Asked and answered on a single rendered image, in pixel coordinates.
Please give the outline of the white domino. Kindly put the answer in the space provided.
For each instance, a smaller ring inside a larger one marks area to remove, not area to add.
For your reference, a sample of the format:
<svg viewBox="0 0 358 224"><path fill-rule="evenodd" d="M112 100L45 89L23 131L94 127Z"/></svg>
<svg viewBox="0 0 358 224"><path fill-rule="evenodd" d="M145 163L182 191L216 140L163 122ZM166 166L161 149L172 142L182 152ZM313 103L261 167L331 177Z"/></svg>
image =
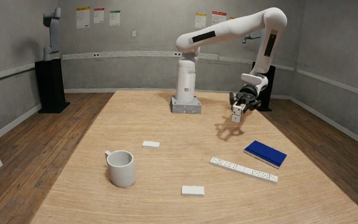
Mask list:
<svg viewBox="0 0 358 224"><path fill-rule="evenodd" d="M204 187L202 186L182 186L182 196L203 197Z"/></svg>
<svg viewBox="0 0 358 224"><path fill-rule="evenodd" d="M273 184L276 185L277 179L278 179L278 176L261 172L260 180L262 180L262 181L269 182L269 183L273 183Z"/></svg>
<svg viewBox="0 0 358 224"><path fill-rule="evenodd" d="M241 109L242 107L235 106L233 107L233 114L232 114L232 121L239 123L240 116L241 116Z"/></svg>
<svg viewBox="0 0 358 224"><path fill-rule="evenodd" d="M248 177L255 178L255 179L260 179L261 172L246 167L244 169L243 175L246 175Z"/></svg>
<svg viewBox="0 0 358 224"><path fill-rule="evenodd" d="M209 163L209 164L214 165L214 166L217 166L217 167L220 167L220 168L223 168L223 169L226 169L228 163L229 163L229 162L227 162L227 161L224 161L224 160L222 160L222 159L218 159L218 158L213 157L213 158L210 160L210 163Z"/></svg>
<svg viewBox="0 0 358 224"><path fill-rule="evenodd" d="M142 147L149 148L149 149L159 149L160 143L159 142L149 142L144 141Z"/></svg>
<svg viewBox="0 0 358 224"><path fill-rule="evenodd" d="M228 163L226 170L235 172L235 173L239 173L239 174L243 174L245 167L234 164L234 163Z"/></svg>

